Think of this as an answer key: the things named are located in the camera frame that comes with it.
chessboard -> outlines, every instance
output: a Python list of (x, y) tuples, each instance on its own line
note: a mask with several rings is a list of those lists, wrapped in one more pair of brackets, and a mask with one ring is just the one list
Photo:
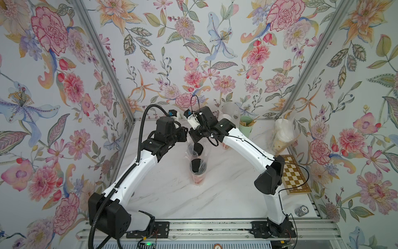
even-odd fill
[(286, 190), (288, 194), (308, 194), (311, 189), (308, 183), (300, 186), (306, 180), (306, 177), (301, 172), (301, 168), (296, 166), (298, 164), (292, 155), (282, 155), (285, 159), (285, 166), (283, 168), (282, 182), (285, 188), (294, 188)]

marble table surface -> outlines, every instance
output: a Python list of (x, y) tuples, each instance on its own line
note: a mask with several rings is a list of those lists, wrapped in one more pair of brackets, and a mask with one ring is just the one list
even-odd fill
[[(265, 148), (265, 131), (273, 126), (272, 120), (259, 120), (250, 135), (258, 146)], [(136, 123), (124, 156), (119, 176), (137, 155), (140, 122)], [(146, 139), (156, 122), (145, 121), (143, 138)], [(202, 185), (194, 184), (185, 158), (188, 143), (177, 143), (145, 176), (129, 201), (129, 210), (143, 210), (157, 219), (221, 219), (266, 218), (267, 206), (263, 194), (254, 186), (259, 173), (232, 148), (211, 146), (206, 177)], [(287, 214), (301, 205), (309, 208), (304, 218), (316, 217), (308, 195), (287, 195), (281, 192)]]

green cup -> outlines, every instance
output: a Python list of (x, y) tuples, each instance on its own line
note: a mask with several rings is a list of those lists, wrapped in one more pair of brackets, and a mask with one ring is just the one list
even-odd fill
[[(249, 116), (241, 116), (240, 120), (242, 122), (245, 122), (246, 124), (249, 124), (253, 121), (253, 119)], [(252, 126), (243, 126), (243, 125), (239, 124), (240, 132), (242, 132), (243, 135), (245, 135), (247, 138), (249, 138), (252, 129), (253, 129), (253, 125)]]

red berry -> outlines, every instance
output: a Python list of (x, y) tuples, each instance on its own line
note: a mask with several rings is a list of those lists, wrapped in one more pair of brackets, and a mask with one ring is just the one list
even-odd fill
[(59, 73), (57, 77), (59, 82), (62, 82), (65, 79), (65, 75), (63, 73)]

wall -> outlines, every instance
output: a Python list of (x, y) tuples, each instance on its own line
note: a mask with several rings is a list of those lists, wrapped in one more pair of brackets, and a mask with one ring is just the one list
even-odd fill
[(295, 102), (297, 158), (350, 248), (395, 248), (398, 3), (356, 1)]
[(0, 247), (74, 248), (131, 123), (68, 0), (1, 0), (0, 44)]
[[(275, 116), (316, 48), (337, 0), (85, 2), (137, 117), (150, 103)], [(150, 111), (149, 117), (157, 117)]]

